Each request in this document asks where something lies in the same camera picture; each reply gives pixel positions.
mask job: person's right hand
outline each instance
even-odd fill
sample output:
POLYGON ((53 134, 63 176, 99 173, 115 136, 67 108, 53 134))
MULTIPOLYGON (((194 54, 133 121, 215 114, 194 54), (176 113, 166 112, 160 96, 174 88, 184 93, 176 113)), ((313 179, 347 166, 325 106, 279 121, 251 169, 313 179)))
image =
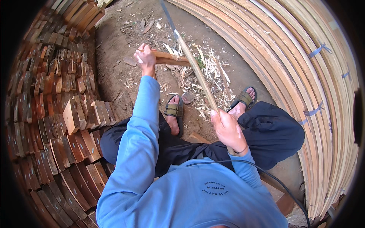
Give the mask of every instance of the person's right hand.
POLYGON ((148 75, 153 78, 156 77, 155 76, 156 56, 152 53, 152 50, 149 45, 146 45, 145 43, 141 44, 133 56, 142 69, 142 76, 148 75))
POLYGON ((238 122, 234 117, 223 110, 219 114, 212 109, 211 120, 218 139, 227 147, 234 149, 237 156, 244 156, 248 152, 248 145, 238 122))

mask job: foot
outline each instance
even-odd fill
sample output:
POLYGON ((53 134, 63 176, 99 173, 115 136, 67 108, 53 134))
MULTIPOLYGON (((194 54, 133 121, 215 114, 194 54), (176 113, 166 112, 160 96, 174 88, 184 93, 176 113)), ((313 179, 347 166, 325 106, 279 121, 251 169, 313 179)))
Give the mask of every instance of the foot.
MULTIPOLYGON (((248 92, 252 98, 252 100, 255 99, 255 91, 253 90, 252 87, 248 88, 246 90, 246 92, 248 92)), ((228 113, 231 114, 237 121, 238 118, 245 113, 246 110, 246 105, 243 104, 242 102, 239 102, 233 109, 231 109, 228 113)))
MULTIPOLYGON (((169 104, 178 104, 180 101, 180 98, 178 95, 174 96, 169 104)), ((169 124, 170 128, 171 128, 171 134, 172 135, 178 135, 180 132, 179 126, 177 125, 177 119, 174 116, 166 116, 165 117, 166 122, 169 124)))

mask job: sandal strap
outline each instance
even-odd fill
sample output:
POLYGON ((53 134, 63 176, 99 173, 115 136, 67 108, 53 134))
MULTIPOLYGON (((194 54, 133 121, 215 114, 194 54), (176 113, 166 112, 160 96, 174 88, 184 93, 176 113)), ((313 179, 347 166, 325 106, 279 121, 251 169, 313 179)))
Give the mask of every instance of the sandal strap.
POLYGON ((174 116, 174 117, 182 117, 183 116, 183 108, 179 104, 168 104, 166 106, 165 116, 174 116))
POLYGON ((243 95, 238 95, 236 99, 240 102, 245 103, 247 109, 250 109, 253 105, 253 100, 248 92, 245 92, 243 95))

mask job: long sleeve shirt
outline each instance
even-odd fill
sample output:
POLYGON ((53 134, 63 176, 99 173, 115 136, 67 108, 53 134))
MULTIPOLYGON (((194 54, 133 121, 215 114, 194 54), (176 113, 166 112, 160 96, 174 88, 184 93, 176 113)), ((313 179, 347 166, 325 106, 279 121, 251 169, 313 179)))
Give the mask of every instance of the long sleeve shirt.
MULTIPOLYGON (((133 115, 120 141, 115 171, 96 209, 102 228, 111 227, 288 227, 256 168, 192 159, 153 182, 158 158, 159 83, 143 76, 133 115)), ((254 162, 251 152, 231 159, 254 162)))

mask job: black pants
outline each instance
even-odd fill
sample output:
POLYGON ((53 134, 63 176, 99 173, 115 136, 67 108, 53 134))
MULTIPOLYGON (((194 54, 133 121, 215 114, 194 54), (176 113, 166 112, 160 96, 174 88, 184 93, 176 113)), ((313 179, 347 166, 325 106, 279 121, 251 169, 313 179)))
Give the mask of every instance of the black pants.
MULTIPOLYGON (((221 142, 212 144, 189 143, 171 135, 171 129, 159 112, 158 154, 155 177, 167 173, 170 165, 180 165, 187 160, 196 159, 203 153, 214 161, 229 160, 227 147, 221 142)), ((101 138, 104 158, 116 164, 119 143, 127 130, 127 118, 107 130, 101 138)), ((301 125, 284 110, 260 101, 238 118, 251 155, 259 167, 269 170, 279 161, 294 155, 303 145, 304 130, 301 125)), ((221 163, 234 171, 231 162, 221 163)))

